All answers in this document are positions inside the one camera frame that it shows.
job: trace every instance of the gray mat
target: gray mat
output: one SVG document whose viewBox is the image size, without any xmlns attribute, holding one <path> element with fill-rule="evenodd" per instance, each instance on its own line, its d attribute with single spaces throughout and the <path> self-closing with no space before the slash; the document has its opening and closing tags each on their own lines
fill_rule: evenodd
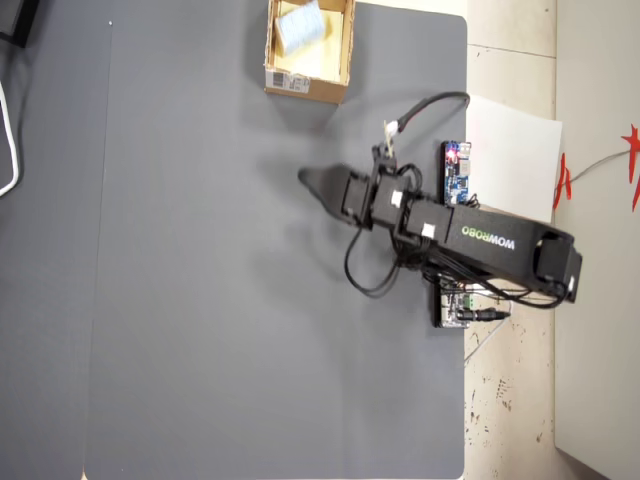
<svg viewBox="0 0 640 480">
<path fill-rule="evenodd" d="M 88 478 L 459 477 L 462 332 L 431 326 L 414 274 L 353 290 L 355 232 L 296 173 L 368 170 L 384 119 L 463 90 L 464 22 L 359 4 L 335 107 L 264 94 L 266 3 L 117 3 Z M 433 191 L 450 138 L 453 101 L 401 139 Z M 371 284 L 390 260 L 376 232 L 354 270 Z"/>
<path fill-rule="evenodd" d="M 23 0 L 2 0 L 0 2 L 0 32 L 13 35 L 22 2 Z"/>
<path fill-rule="evenodd" d="M 82 475 L 112 9 L 43 0 L 26 50 L 0 42 L 24 167 L 0 199 L 2 479 Z"/>
</svg>

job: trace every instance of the open cardboard box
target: open cardboard box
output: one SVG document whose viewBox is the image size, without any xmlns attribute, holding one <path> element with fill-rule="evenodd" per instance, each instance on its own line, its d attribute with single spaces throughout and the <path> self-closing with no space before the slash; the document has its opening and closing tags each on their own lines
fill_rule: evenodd
<svg viewBox="0 0 640 480">
<path fill-rule="evenodd" d="M 318 0 L 327 26 L 325 38 L 285 57 L 276 38 L 276 18 L 307 1 L 269 0 L 265 91 L 340 104 L 349 86 L 356 2 Z"/>
</svg>

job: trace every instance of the electrical wire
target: electrical wire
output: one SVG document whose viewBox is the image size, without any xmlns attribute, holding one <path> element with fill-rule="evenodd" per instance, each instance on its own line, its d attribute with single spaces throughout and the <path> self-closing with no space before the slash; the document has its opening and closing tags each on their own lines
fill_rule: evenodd
<svg viewBox="0 0 640 480">
<path fill-rule="evenodd" d="M 480 342 L 480 344 L 476 348 L 473 349 L 473 352 L 471 352 L 469 355 L 467 355 L 467 357 L 464 359 L 464 366 L 465 367 L 471 361 L 471 359 L 474 357 L 474 355 L 476 355 L 480 350 L 482 350 L 482 348 L 487 343 L 489 343 L 489 340 L 491 340 L 501 329 L 504 328 L 504 326 L 507 324 L 507 322 L 511 318 L 511 313 L 512 312 L 513 312 L 513 302 L 509 302 L 509 316 L 507 318 L 505 318 L 504 320 L 502 320 L 500 322 L 500 325 L 498 325 L 496 328 L 491 330 L 491 333 L 489 333 L 489 335 L 487 335 L 485 337 L 485 339 L 482 340 L 482 342 Z"/>
<path fill-rule="evenodd" d="M 465 108 L 469 106 L 469 102 L 471 101 L 471 97 L 467 92 L 444 92 L 438 95 L 434 95 L 433 97 L 425 98 L 397 120 L 398 133 L 402 133 L 402 131 L 407 127 L 407 124 L 411 121 L 411 119 L 415 117 L 418 113 L 420 113 L 422 110 L 427 108 L 429 105 L 432 105 L 446 98 L 462 98 L 465 101 L 465 105 L 464 105 Z"/>
<path fill-rule="evenodd" d="M 7 133 L 7 141 L 9 142 L 9 150 L 11 151 L 11 165 L 13 167 L 13 177 L 11 181 L 0 188 L 0 197 L 13 189 L 18 183 L 20 178 L 20 165 L 18 163 L 18 153 L 16 150 L 16 144 L 13 140 L 13 133 L 11 132 L 11 122 L 9 121 L 9 110 L 7 108 L 7 98 L 4 95 L 4 88 L 2 82 L 0 82 L 0 104 L 2 106 L 2 118 L 4 119 L 4 130 Z"/>
<path fill-rule="evenodd" d="M 623 155 L 627 155 L 628 153 L 630 153 L 631 150 L 625 150 L 624 152 L 618 152 L 618 153 L 614 153 L 613 155 L 609 155 L 608 157 L 605 157 L 601 160 L 598 160 L 597 162 L 589 165 L 587 168 L 585 168 L 584 170 L 582 170 L 580 173 L 578 173 L 575 176 L 572 176 L 571 178 L 571 185 L 573 185 L 574 183 L 576 183 L 580 178 L 582 178 L 583 176 L 585 176 L 587 173 L 589 173 L 591 170 L 598 168 L 599 166 L 601 166 L 604 163 L 607 163 L 611 160 L 614 160 L 618 157 L 621 157 Z M 567 182 L 561 183 L 559 186 L 560 187 L 564 187 L 567 184 Z"/>
<path fill-rule="evenodd" d="M 447 267 L 447 269 L 450 272 L 452 272 L 455 276 L 459 278 L 461 283 L 478 284 L 504 300 L 519 303 L 527 307 L 540 308 L 540 309 L 555 308 L 558 305 L 560 305 L 562 302 L 564 302 L 567 296 L 569 295 L 568 289 L 566 289 L 564 286 L 560 284 L 557 284 L 562 289 L 562 292 L 558 292 L 555 300 L 552 300 L 549 303 L 545 303 L 545 304 L 530 302 L 528 300 L 523 300 L 525 295 L 522 295 L 522 294 L 511 295 L 506 290 L 496 287 L 495 285 L 489 283 L 488 281 L 480 278 L 477 274 L 472 272 L 465 265 L 462 265 L 457 260 L 450 257 L 444 252 L 434 250 L 431 253 L 431 257 L 436 259 L 439 263 L 443 264 L 445 267 Z"/>
<path fill-rule="evenodd" d="M 490 293 L 489 290 L 485 288 L 476 288 L 475 285 L 471 285 L 471 287 L 469 287 L 468 284 L 456 284 L 454 287 L 446 287 L 441 285 L 440 288 L 443 294 L 459 295 L 467 293 L 502 300 L 495 294 Z M 531 294 L 531 290 L 526 288 L 503 288 L 502 290 L 510 294 L 516 294 L 519 298 L 524 298 Z"/>
<path fill-rule="evenodd" d="M 480 202 L 478 201 L 478 194 L 474 193 L 473 195 L 471 195 L 471 197 L 464 203 L 462 203 L 462 205 L 469 207 L 469 208 L 480 208 Z"/>
<path fill-rule="evenodd" d="M 398 175 L 405 175 L 407 172 L 411 172 L 413 174 L 413 188 L 411 189 L 412 193 L 418 193 L 422 190 L 422 171 L 413 163 L 407 163 L 398 169 Z"/>
<path fill-rule="evenodd" d="M 448 295 L 460 295 L 460 294 L 468 293 L 468 294 L 470 294 L 470 295 L 479 295 L 479 296 L 481 296 L 481 297 L 490 298 L 491 300 L 496 300 L 496 301 L 498 301 L 498 302 L 499 302 L 500 300 L 504 300 L 504 298 L 498 297 L 497 295 L 491 295 L 491 294 L 488 294 L 488 293 L 481 293 L 481 292 L 483 292 L 483 291 L 484 291 L 484 290 L 481 290 L 481 291 L 479 291 L 479 292 L 478 292 L 478 291 L 473 291 L 473 290 L 466 291 L 466 292 L 465 292 L 465 291 L 460 291 L 460 292 L 448 292 Z M 529 295 L 525 295 L 525 296 L 527 297 L 527 299 L 528 299 L 529 301 L 533 301 L 533 302 L 541 302 L 541 303 L 542 303 L 542 302 L 549 302 L 549 299 L 548 299 L 548 298 L 531 297 L 531 296 L 529 296 Z"/>
<path fill-rule="evenodd" d="M 349 283 L 356 288 L 360 293 L 366 295 L 369 298 L 382 298 L 384 297 L 395 285 L 395 282 L 398 278 L 398 272 L 400 269 L 398 268 L 397 262 L 393 262 L 391 269 L 387 276 L 380 282 L 378 285 L 372 288 L 363 287 L 354 277 L 351 275 L 351 270 L 349 269 L 349 257 L 351 256 L 351 252 L 353 251 L 353 247 L 356 245 L 358 238 L 360 238 L 360 234 L 362 233 L 362 229 L 358 229 L 355 236 L 351 240 L 349 247 L 347 248 L 347 252 L 344 255 L 344 273 L 347 276 L 347 280 Z"/>
</svg>

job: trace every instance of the circuit board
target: circuit board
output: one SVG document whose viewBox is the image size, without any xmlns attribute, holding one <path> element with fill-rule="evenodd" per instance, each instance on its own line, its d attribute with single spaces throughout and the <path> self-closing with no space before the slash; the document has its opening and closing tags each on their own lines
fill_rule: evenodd
<svg viewBox="0 0 640 480">
<path fill-rule="evenodd" d="M 444 202 L 447 205 L 466 203 L 469 199 L 471 175 L 471 144 L 444 144 Z"/>
</svg>

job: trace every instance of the white cable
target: white cable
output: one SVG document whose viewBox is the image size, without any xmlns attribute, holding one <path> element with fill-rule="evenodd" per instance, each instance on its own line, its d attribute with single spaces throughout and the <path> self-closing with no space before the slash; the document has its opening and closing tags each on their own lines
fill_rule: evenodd
<svg viewBox="0 0 640 480">
<path fill-rule="evenodd" d="M 394 120 L 391 123 L 385 123 L 384 131 L 391 138 L 395 137 L 398 134 L 398 121 Z"/>
<path fill-rule="evenodd" d="M 11 150 L 11 165 L 13 166 L 13 178 L 4 187 L 0 189 L 0 197 L 5 193 L 12 190 L 18 183 L 20 178 L 20 165 L 18 164 L 18 153 L 16 151 L 16 144 L 13 140 L 13 133 L 11 132 L 11 122 L 9 121 L 9 110 L 7 109 L 7 98 L 4 96 L 4 88 L 2 88 L 2 82 L 0 82 L 0 103 L 2 104 L 2 118 L 4 119 L 4 129 L 7 132 L 7 141 L 9 142 L 9 149 Z"/>
<path fill-rule="evenodd" d="M 487 342 L 488 342 L 489 340 L 491 340 L 491 337 L 493 337 L 496 333 L 498 333 L 498 331 L 499 331 L 502 327 L 504 327 L 504 326 L 507 324 L 507 322 L 508 322 L 508 321 L 509 321 L 509 319 L 511 318 L 511 312 L 512 312 L 512 311 L 513 311 L 513 302 L 509 302 L 509 316 L 508 316 L 507 318 L 505 318 L 504 320 L 502 320 L 502 321 L 500 322 L 500 325 L 498 325 L 496 328 L 494 328 L 493 330 L 491 330 L 491 333 L 490 333 L 489 335 L 487 335 L 487 337 L 486 337 L 482 342 L 480 342 L 480 344 L 479 344 L 479 345 L 478 345 L 478 346 L 473 350 L 473 352 L 471 352 L 471 353 L 467 356 L 467 358 L 465 358 L 465 359 L 464 359 L 464 366 L 465 366 L 465 367 L 467 366 L 467 364 L 469 363 L 469 361 L 471 360 L 471 358 L 472 358 L 476 353 L 478 353 L 478 352 L 480 351 L 480 349 L 481 349 L 482 347 L 484 347 L 484 346 L 487 344 Z"/>
</svg>

